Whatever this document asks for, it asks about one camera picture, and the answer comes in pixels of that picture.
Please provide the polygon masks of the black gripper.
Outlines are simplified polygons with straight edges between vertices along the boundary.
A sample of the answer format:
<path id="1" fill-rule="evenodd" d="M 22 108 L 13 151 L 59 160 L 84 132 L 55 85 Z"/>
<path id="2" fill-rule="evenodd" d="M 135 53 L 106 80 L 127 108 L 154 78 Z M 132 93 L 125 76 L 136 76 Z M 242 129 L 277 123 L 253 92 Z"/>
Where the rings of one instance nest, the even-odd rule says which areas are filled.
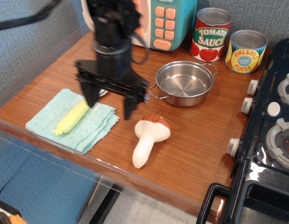
<path id="1" fill-rule="evenodd" d="M 124 118 L 129 120 L 139 102 L 148 99 L 148 81 L 131 67 L 132 47 L 111 51 L 96 49 L 97 60 L 77 60 L 77 78 L 86 102 L 92 108 L 99 100 L 101 89 L 125 97 Z"/>

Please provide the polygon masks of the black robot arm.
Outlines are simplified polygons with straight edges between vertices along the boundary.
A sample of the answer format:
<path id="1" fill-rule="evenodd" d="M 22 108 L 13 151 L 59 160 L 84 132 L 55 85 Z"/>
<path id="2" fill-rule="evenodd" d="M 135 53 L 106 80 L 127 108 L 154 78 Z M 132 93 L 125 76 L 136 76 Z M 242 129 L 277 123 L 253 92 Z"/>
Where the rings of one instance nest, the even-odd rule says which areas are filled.
<path id="1" fill-rule="evenodd" d="M 94 32 L 96 60 L 78 60 L 78 81 L 87 104 L 93 107 L 99 92 L 124 96 L 124 118 L 147 100 L 148 81 L 131 67 L 132 37 L 138 38 L 140 13 L 131 0 L 83 0 L 83 17 Z"/>

